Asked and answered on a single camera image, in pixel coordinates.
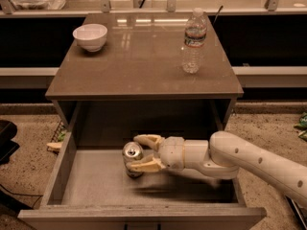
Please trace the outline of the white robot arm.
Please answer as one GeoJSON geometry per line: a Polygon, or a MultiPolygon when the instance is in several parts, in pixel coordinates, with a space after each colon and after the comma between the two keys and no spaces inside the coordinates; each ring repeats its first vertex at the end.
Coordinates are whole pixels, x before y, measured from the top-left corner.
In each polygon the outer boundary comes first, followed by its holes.
{"type": "Polygon", "coordinates": [[[217,131],[208,140],[186,140],[142,134],[133,141],[151,148],[153,153],[129,162],[127,167],[132,172],[191,169],[209,177],[233,179],[243,168],[307,208],[307,168],[237,135],[217,131]]]}

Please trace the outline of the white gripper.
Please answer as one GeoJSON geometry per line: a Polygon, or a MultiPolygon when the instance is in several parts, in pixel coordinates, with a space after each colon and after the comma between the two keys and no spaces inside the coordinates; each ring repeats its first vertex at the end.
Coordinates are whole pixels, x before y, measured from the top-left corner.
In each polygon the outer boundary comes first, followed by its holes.
{"type": "Polygon", "coordinates": [[[133,141],[158,151],[159,158],[153,154],[141,160],[128,162],[126,167],[135,173],[157,173],[164,170],[183,170],[184,139],[182,137],[168,137],[164,139],[156,134],[140,134],[133,137],[133,141]]]}

